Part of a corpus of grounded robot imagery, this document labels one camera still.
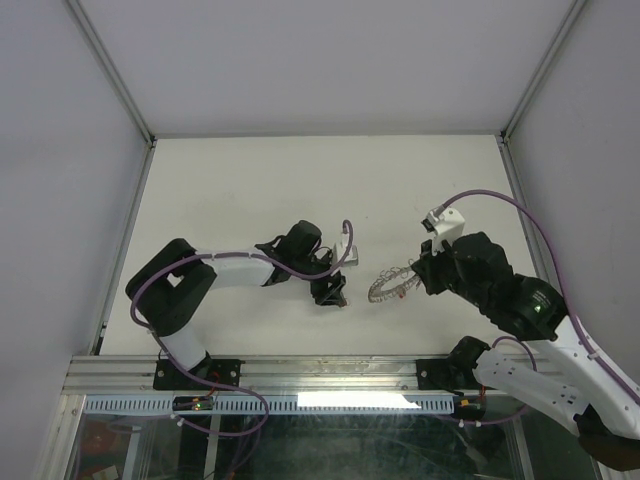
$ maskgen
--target purple wire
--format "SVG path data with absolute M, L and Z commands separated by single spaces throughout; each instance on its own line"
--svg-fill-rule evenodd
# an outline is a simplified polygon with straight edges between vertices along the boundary
M 494 192 L 492 190 L 482 190 L 482 189 L 467 190 L 466 192 L 458 193 L 457 195 L 454 195 L 449 200 L 444 202 L 441 208 L 444 210 L 449 206 L 451 206 L 451 204 L 453 204 L 454 202 L 460 200 L 461 198 L 469 197 L 471 195 L 486 195 L 489 197 L 495 197 L 495 198 L 499 198 L 500 200 L 504 200 L 505 202 L 510 203 L 511 205 L 516 207 L 518 210 L 520 210 L 522 213 L 524 213 L 527 216 L 527 218 L 529 218 L 529 220 L 531 220 L 531 222 L 536 226 L 536 228 L 538 229 L 538 232 L 540 232 L 540 235 L 542 236 L 545 243 L 547 244 L 547 249 L 549 250 L 549 253 L 551 255 L 551 261 L 553 262 L 553 267 L 555 268 L 556 276 L 558 277 L 558 284 L 560 285 L 560 293 L 562 293 L 562 296 L 564 297 L 564 302 L 565 302 L 565 305 L 567 306 L 567 312 L 569 313 L 569 320 L 571 321 L 571 325 L 573 326 L 573 329 L 575 330 L 576 335 L 578 335 L 578 339 L 584 346 L 585 350 L 589 353 L 589 355 L 594 355 L 596 353 L 596 349 L 593 348 L 593 346 L 589 343 L 589 340 L 587 339 L 587 335 L 585 331 L 582 329 L 582 326 L 580 325 L 580 321 L 578 320 L 578 316 L 573 306 L 573 302 L 569 298 L 568 289 L 566 288 L 566 285 L 568 284 L 568 282 L 566 281 L 564 274 L 560 269 L 560 263 L 558 262 L 558 256 L 557 256 L 555 247 L 551 243 L 549 236 L 547 235 L 546 231 L 542 228 L 542 225 L 540 224 L 540 222 L 538 222 L 535 215 L 531 211 L 529 211 L 529 209 L 527 209 L 526 207 L 524 207 L 523 205 L 518 203 L 516 200 L 514 200 L 513 198 L 507 195 Z M 620 388 L 622 388 L 633 399 L 633 401 L 636 404 L 640 405 L 640 395 L 638 395 L 633 388 L 627 385 L 624 379 L 622 379 L 622 377 L 620 377 L 620 375 L 618 375 L 615 372 L 615 370 L 613 370 L 613 368 L 611 368 L 611 366 L 609 366 L 609 364 L 605 362 L 602 358 L 600 358 L 599 356 L 594 356 L 593 358 L 596 361 L 596 363 L 600 365 L 600 367 L 605 372 L 607 372 L 607 374 L 620 386 Z
M 242 387 L 234 387 L 232 385 L 225 385 L 225 384 L 222 384 L 222 383 L 217 383 L 217 382 L 212 382 L 212 381 L 209 381 L 209 380 L 205 380 L 203 378 L 200 378 L 200 377 L 197 377 L 197 376 L 193 375 L 186 368 L 184 368 L 182 365 L 180 365 L 180 363 L 173 357 L 173 355 L 171 355 L 171 353 L 167 349 L 167 347 L 164 344 L 164 342 L 160 339 L 160 337 L 158 335 L 156 335 L 156 333 L 154 332 L 153 328 L 151 328 L 151 325 L 149 325 L 147 322 L 143 322 L 142 320 L 140 320 L 138 318 L 136 310 L 137 310 L 137 307 L 138 307 L 138 302 L 140 301 L 140 298 L 142 297 L 144 292 L 154 282 L 156 282 L 158 279 L 168 275 L 169 273 L 173 272 L 176 268 L 178 268 L 178 267 L 180 267 L 182 265 L 194 262 L 196 260 L 215 259 L 215 258 L 231 258 L 231 257 L 257 258 L 259 260 L 263 260 L 263 261 L 266 261 L 268 263 L 271 263 L 271 264 L 281 268 L 282 270 L 286 271 L 290 275 L 293 275 L 295 277 L 301 278 L 303 280 L 317 280 L 317 279 L 320 279 L 320 278 L 324 278 L 326 276 L 332 275 L 336 270 L 338 270 L 340 267 L 342 267 L 342 265 L 344 265 L 345 260 L 347 259 L 347 256 L 351 252 L 351 247 L 353 246 L 353 225 L 351 224 L 351 222 L 349 220 L 343 220 L 342 229 L 343 229 L 343 232 L 345 232 L 345 230 L 346 230 L 345 233 L 349 233 L 349 241 L 347 243 L 347 247 L 346 247 L 346 250 L 345 250 L 344 254 L 340 258 L 340 260 L 335 265 L 333 265 L 329 270 L 327 270 L 326 272 L 317 274 L 317 275 L 306 275 L 306 274 L 303 274 L 303 273 L 300 273 L 300 272 L 296 272 L 295 270 L 290 269 L 286 265 L 267 257 L 266 255 L 258 255 L 258 254 L 257 255 L 249 255 L 246 252 L 224 252 L 224 253 L 220 253 L 220 254 L 216 254 L 216 255 L 213 255 L 211 253 L 202 253 L 202 254 L 192 255 L 190 257 L 183 258 L 181 260 L 178 260 L 177 262 L 172 263 L 171 265 L 169 265 L 169 266 L 159 270 L 158 272 L 154 273 L 146 282 L 144 282 L 142 284 L 142 286 L 138 289 L 138 291 L 133 296 L 133 299 L 131 300 L 131 308 L 129 309 L 129 313 L 131 315 L 131 319 L 137 325 L 140 325 L 141 327 L 144 327 L 144 328 L 148 329 L 151 332 L 151 334 L 153 335 L 153 338 L 156 340 L 158 345 L 160 345 L 160 348 L 162 348 L 162 350 L 164 350 L 164 352 L 167 355 L 167 358 L 176 367 L 176 369 L 180 373 L 182 373 L 185 377 L 189 378 L 190 380 L 193 380 L 194 382 L 200 383 L 202 385 L 206 385 L 208 387 L 216 388 L 218 390 L 229 390 L 229 391 L 233 391 L 233 392 L 244 393 L 246 395 L 250 395 L 252 397 L 255 397 L 260 401 L 260 403 L 262 403 L 262 405 L 264 405 L 264 409 L 265 409 L 265 414 L 262 416 L 260 421 L 256 425 L 254 425 L 253 427 L 251 427 L 251 428 L 249 428 L 247 430 L 243 430 L 242 432 L 220 432 L 220 431 L 216 431 L 216 430 L 210 430 L 208 428 L 201 427 L 200 425 L 197 425 L 197 424 L 187 420 L 186 418 L 181 417 L 180 415 L 175 414 L 175 416 L 178 417 L 182 423 L 184 423 L 184 424 L 188 425 L 189 427 L 194 428 L 194 429 L 196 429 L 196 430 L 198 430 L 200 432 L 206 433 L 208 435 L 217 435 L 219 437 L 242 437 L 242 436 L 245 436 L 245 435 L 251 435 L 252 433 L 254 433 L 256 431 L 259 431 L 260 428 L 262 428 L 262 426 L 265 424 L 265 422 L 269 418 L 269 403 L 265 400 L 265 398 L 262 395 L 260 395 L 257 392 L 254 392 L 253 390 L 249 390 L 249 389 L 242 388 Z

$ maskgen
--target purple cable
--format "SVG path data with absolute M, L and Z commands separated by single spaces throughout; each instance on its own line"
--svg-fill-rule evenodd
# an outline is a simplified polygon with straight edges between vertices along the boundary
M 156 340 L 158 345 L 160 345 L 160 348 L 162 348 L 162 350 L 164 350 L 164 352 L 167 355 L 167 358 L 176 367 L 176 369 L 180 373 L 182 373 L 185 377 L 189 378 L 190 380 L 193 380 L 194 382 L 200 383 L 202 385 L 206 385 L 208 387 L 216 388 L 218 390 L 229 390 L 229 391 L 233 391 L 233 392 L 244 393 L 246 395 L 250 395 L 252 397 L 255 397 L 260 401 L 260 403 L 262 403 L 262 405 L 264 405 L 264 409 L 265 409 L 265 414 L 262 416 L 260 421 L 256 425 L 254 425 L 253 427 L 251 427 L 251 428 L 249 428 L 247 430 L 243 430 L 242 432 L 220 432 L 220 431 L 216 431 L 216 430 L 210 430 L 208 428 L 201 427 L 200 425 L 197 425 L 197 424 L 187 420 L 186 418 L 181 417 L 180 415 L 175 415 L 176 417 L 178 417 L 180 419 L 180 422 L 182 422 L 182 423 L 184 423 L 184 424 L 190 426 L 191 428 L 194 428 L 194 429 L 196 429 L 196 430 L 198 430 L 200 432 L 206 433 L 208 435 L 217 435 L 219 437 L 242 437 L 242 436 L 245 436 L 245 435 L 251 435 L 252 433 L 254 433 L 256 431 L 259 431 L 260 428 L 262 427 L 262 425 L 265 424 L 265 422 L 269 418 L 269 403 L 265 400 L 265 398 L 262 395 L 260 395 L 259 393 L 254 392 L 253 390 L 249 390 L 249 389 L 242 388 L 242 387 L 234 387 L 232 385 L 225 385 L 225 384 L 222 384 L 222 383 L 211 382 L 209 380 L 205 380 L 203 378 L 200 378 L 200 377 L 197 377 L 197 376 L 193 375 L 186 368 L 184 368 L 182 365 L 180 365 L 180 363 L 173 357 L 173 355 L 171 355 L 171 353 L 167 349 L 167 347 L 164 344 L 164 342 L 153 331 L 153 328 L 151 328 L 151 325 L 149 325 L 146 322 L 143 322 L 142 320 L 140 320 L 138 318 L 136 310 L 137 310 L 138 302 L 140 301 L 140 298 L 142 297 L 144 292 L 154 282 L 156 282 L 158 279 L 168 275 L 169 273 L 173 272 L 176 268 L 178 268 L 178 267 L 180 267 L 182 265 L 185 265 L 185 264 L 190 263 L 190 262 L 194 262 L 196 260 L 215 259 L 215 258 L 231 258 L 231 257 L 257 258 L 259 260 L 263 260 L 263 261 L 266 261 L 268 263 L 271 263 L 271 264 L 281 268 L 282 270 L 286 271 L 290 275 L 293 275 L 294 277 L 301 278 L 303 280 L 317 280 L 317 279 L 320 279 L 320 278 L 324 278 L 326 276 L 332 275 L 336 270 L 338 270 L 340 267 L 342 267 L 342 265 L 344 265 L 345 260 L 347 259 L 347 256 L 349 255 L 349 253 L 351 253 L 351 247 L 353 246 L 353 225 L 351 224 L 351 222 L 349 220 L 343 220 L 342 229 L 343 229 L 343 232 L 345 232 L 345 230 L 346 230 L 345 233 L 349 233 L 349 241 L 347 243 L 347 247 L 346 247 L 346 250 L 345 250 L 344 254 L 340 258 L 340 260 L 335 265 L 333 265 L 329 270 L 327 270 L 326 272 L 317 274 L 317 275 L 306 275 L 306 274 L 303 274 L 303 273 L 300 273 L 300 272 L 296 272 L 295 270 L 290 269 L 286 265 L 267 257 L 266 255 L 249 255 L 246 252 L 224 252 L 224 253 L 220 253 L 220 254 L 216 254 L 216 255 L 213 255 L 211 253 L 203 253 L 203 254 L 192 255 L 190 257 L 183 258 L 181 260 L 178 260 L 175 263 L 172 263 L 171 265 L 169 265 L 169 266 L 159 270 L 158 272 L 154 273 L 151 277 L 149 277 L 149 279 L 146 282 L 144 282 L 142 284 L 142 286 L 138 289 L 138 291 L 133 296 L 133 299 L 131 300 L 131 308 L 129 309 L 129 313 L 131 315 L 131 319 L 137 325 L 140 325 L 141 327 L 144 327 L 144 328 L 148 329 L 151 332 L 151 334 L 153 335 L 153 338 Z
M 504 200 L 505 202 L 510 203 L 511 205 L 516 207 L 518 210 L 520 210 L 522 213 L 524 213 L 529 218 L 529 220 L 531 220 L 531 222 L 536 226 L 536 228 L 538 229 L 538 232 L 540 232 L 540 235 L 544 239 L 544 242 L 547 244 L 547 249 L 549 250 L 549 253 L 551 255 L 551 261 L 553 262 L 553 267 L 555 268 L 556 276 L 558 277 L 558 284 L 560 285 L 560 293 L 562 293 L 562 296 L 564 297 L 564 302 L 567 306 L 567 312 L 569 313 L 569 320 L 571 321 L 571 325 L 573 326 L 573 329 L 575 330 L 576 335 L 578 335 L 580 342 L 582 342 L 582 345 L 584 346 L 585 350 L 589 353 L 589 355 L 594 355 L 596 353 L 596 349 L 593 348 L 593 346 L 589 343 L 589 340 L 587 339 L 587 335 L 582 329 L 582 326 L 580 325 L 580 321 L 578 320 L 578 316 L 575 312 L 573 303 L 571 302 L 571 299 L 568 296 L 568 291 L 566 288 L 567 282 L 564 277 L 564 274 L 562 273 L 562 270 L 560 269 L 560 263 L 558 262 L 556 250 L 553 247 L 553 244 L 551 243 L 551 240 L 549 239 L 549 236 L 547 235 L 546 231 L 542 228 L 542 225 L 540 225 L 540 222 L 538 222 L 538 220 L 536 219 L 536 217 L 533 215 L 531 211 L 529 211 L 523 205 L 519 204 L 513 198 L 507 195 L 504 195 L 502 193 L 494 192 L 492 190 L 467 190 L 466 192 L 458 193 L 457 195 L 454 195 L 449 200 L 444 202 L 440 208 L 444 210 L 449 206 L 451 206 L 454 202 L 460 200 L 461 198 L 469 197 L 471 195 L 486 195 L 489 197 L 495 197 L 495 198 L 499 198 L 500 200 Z M 594 360 L 598 365 L 600 365 L 600 367 L 605 372 L 607 372 L 607 374 L 620 386 L 620 388 L 622 388 L 625 392 L 627 392 L 627 394 L 633 399 L 633 401 L 636 404 L 640 405 L 640 395 L 638 395 L 633 388 L 627 385 L 627 383 L 622 379 L 622 377 L 620 377 L 620 375 L 618 375 L 615 372 L 615 370 L 613 370 L 613 368 L 609 366 L 607 362 L 605 362 L 599 356 L 594 356 Z

